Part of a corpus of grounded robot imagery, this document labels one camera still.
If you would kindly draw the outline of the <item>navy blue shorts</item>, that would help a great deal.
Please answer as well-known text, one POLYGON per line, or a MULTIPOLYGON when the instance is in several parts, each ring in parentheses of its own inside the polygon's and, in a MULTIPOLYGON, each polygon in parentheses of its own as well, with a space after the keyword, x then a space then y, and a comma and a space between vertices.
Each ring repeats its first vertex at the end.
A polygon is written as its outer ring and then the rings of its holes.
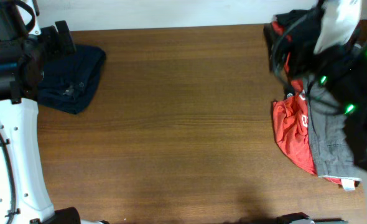
POLYGON ((44 67, 38 85, 40 105, 78 114, 91 103, 100 83, 106 53, 99 47, 77 45, 77 51, 44 67))

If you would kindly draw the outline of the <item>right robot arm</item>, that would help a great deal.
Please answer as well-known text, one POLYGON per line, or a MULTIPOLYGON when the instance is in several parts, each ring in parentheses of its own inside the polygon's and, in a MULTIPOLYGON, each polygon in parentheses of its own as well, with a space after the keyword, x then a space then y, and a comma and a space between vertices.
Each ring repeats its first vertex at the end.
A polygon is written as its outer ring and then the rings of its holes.
MULTIPOLYGON (((319 1, 318 19, 321 33, 314 49, 315 55, 326 59, 346 44, 360 20, 361 1, 319 1)), ((325 88, 346 116, 343 131, 354 156, 367 198, 367 40, 348 63, 324 63, 320 74, 325 88)))

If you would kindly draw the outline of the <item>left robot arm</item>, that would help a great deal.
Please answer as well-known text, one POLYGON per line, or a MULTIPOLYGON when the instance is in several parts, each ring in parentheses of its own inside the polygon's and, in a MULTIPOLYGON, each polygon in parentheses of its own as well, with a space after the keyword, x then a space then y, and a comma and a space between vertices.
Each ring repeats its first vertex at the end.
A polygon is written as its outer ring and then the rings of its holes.
POLYGON ((40 28, 38 16, 35 1, 0 1, 0 223, 80 223, 48 195, 35 100, 44 65, 76 47, 65 21, 40 28))

